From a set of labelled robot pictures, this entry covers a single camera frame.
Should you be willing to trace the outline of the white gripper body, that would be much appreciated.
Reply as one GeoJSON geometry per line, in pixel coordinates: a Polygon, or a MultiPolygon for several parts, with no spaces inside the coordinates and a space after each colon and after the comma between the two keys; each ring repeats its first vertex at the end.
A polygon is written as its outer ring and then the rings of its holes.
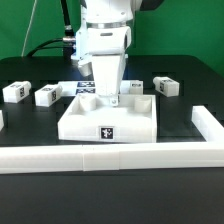
{"type": "Polygon", "coordinates": [[[125,51],[130,44],[129,26],[88,29],[87,53],[81,60],[92,63],[92,75],[98,95],[104,97],[118,95],[126,66],[125,51]]]}

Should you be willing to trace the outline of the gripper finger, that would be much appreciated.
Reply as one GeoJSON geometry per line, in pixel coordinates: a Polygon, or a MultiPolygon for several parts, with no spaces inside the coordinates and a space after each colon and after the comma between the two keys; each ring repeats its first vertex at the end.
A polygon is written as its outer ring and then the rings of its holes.
{"type": "Polygon", "coordinates": [[[118,95],[112,96],[110,98],[110,105],[116,107],[118,104],[119,104],[119,96],[118,95]]]}
{"type": "Polygon", "coordinates": [[[87,77],[92,74],[92,63],[88,60],[80,60],[78,70],[83,77],[87,77]]]}

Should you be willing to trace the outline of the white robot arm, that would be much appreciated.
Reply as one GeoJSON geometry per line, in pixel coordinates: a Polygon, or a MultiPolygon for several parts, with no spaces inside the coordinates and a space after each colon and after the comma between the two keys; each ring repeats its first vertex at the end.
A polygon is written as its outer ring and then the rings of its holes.
{"type": "Polygon", "coordinates": [[[80,0],[81,26],[71,58],[80,73],[92,75],[96,94],[118,105],[126,67],[126,50],[132,42],[130,23],[135,12],[157,9],[164,0],[80,0]]]}

